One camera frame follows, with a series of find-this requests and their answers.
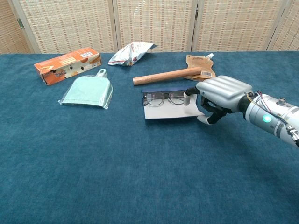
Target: plastic bag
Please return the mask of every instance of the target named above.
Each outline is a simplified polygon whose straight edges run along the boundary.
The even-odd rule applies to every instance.
[[[149,49],[156,47],[153,43],[132,42],[120,49],[109,60],[109,65],[132,66],[135,64]]]
[[[113,87],[106,76],[106,69],[100,69],[96,76],[77,78],[58,102],[60,104],[96,105],[108,109]]]

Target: wire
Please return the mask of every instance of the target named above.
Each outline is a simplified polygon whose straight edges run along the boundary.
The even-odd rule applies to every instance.
[[[270,111],[270,112],[272,112],[271,110],[270,110],[270,108],[267,106],[267,104],[266,104],[266,102],[265,102],[265,100],[263,99],[263,94],[262,94],[262,92],[261,91],[257,91],[258,93],[259,93],[259,95],[261,96],[261,99],[262,99],[262,103],[264,102],[265,103],[265,105],[266,105],[266,107],[268,108],[268,110]]]
[[[286,122],[286,120],[283,119],[282,117],[280,117],[280,116],[278,116],[278,115],[276,115],[276,114],[274,114],[274,113],[272,113],[272,112],[270,112],[270,111],[268,111],[268,110],[262,108],[259,104],[257,104],[255,101],[253,101],[253,100],[250,98],[250,96],[248,95],[248,93],[245,93],[245,94],[246,94],[246,97],[248,98],[248,100],[249,100],[250,102],[254,103],[255,105],[257,105],[257,106],[258,106],[259,108],[261,108],[262,110],[264,110],[264,111],[266,111],[267,113],[271,114],[273,117],[277,118],[278,120],[280,120],[281,122],[283,122],[285,125],[288,124],[288,123]]]
[[[266,105],[263,103],[261,96],[259,95],[259,93],[256,92],[256,94],[258,95],[257,99],[256,99],[256,103],[258,103],[259,101],[261,101],[262,106],[265,108],[265,110],[268,110]]]

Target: woven screen panel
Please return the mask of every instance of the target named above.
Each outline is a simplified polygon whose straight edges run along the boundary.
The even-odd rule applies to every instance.
[[[114,52],[109,0],[19,0],[42,53]]]
[[[0,3],[0,54],[30,53],[8,1],[0,0]]]
[[[271,50],[299,50],[299,0],[294,0]]]
[[[117,0],[121,45],[150,42],[153,52],[190,51],[193,0]]]
[[[283,1],[205,0],[196,50],[265,50]]]

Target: eyeglass lens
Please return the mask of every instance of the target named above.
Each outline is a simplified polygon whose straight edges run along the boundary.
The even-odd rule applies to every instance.
[[[146,100],[148,101],[149,104],[153,106],[157,106],[163,102],[164,96],[163,93],[161,92],[151,92],[146,94]]]
[[[183,91],[174,91],[169,93],[169,99],[177,105],[184,103],[184,92]]]

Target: wall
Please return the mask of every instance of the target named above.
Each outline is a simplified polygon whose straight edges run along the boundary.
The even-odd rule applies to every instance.
[[[299,50],[299,0],[292,2],[271,50]]]
[[[30,53],[8,1],[0,0],[0,5],[0,54]]]
[[[154,52],[299,50],[299,0],[11,1],[30,46],[0,0],[0,53],[116,52],[133,41]]]

